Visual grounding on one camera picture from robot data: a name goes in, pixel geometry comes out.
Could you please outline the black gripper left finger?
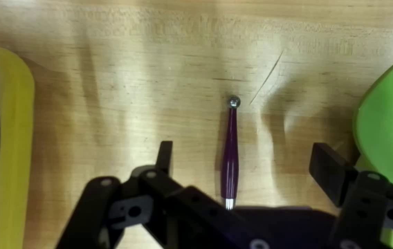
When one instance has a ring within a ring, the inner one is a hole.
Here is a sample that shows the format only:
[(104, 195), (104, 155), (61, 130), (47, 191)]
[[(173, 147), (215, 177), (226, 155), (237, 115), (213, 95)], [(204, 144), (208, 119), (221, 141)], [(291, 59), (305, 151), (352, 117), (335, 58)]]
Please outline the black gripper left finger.
[(170, 176), (173, 144), (127, 181), (90, 180), (55, 249), (116, 249), (125, 231), (141, 225), (163, 249), (271, 249), (264, 232), (194, 187)]

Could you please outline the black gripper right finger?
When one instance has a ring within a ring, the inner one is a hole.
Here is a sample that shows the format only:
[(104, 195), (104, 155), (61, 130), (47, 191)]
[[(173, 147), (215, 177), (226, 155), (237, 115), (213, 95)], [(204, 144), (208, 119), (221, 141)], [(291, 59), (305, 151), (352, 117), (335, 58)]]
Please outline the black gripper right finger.
[(325, 142), (311, 147), (309, 173), (340, 209), (328, 249), (393, 249), (393, 182), (378, 171), (356, 170)]

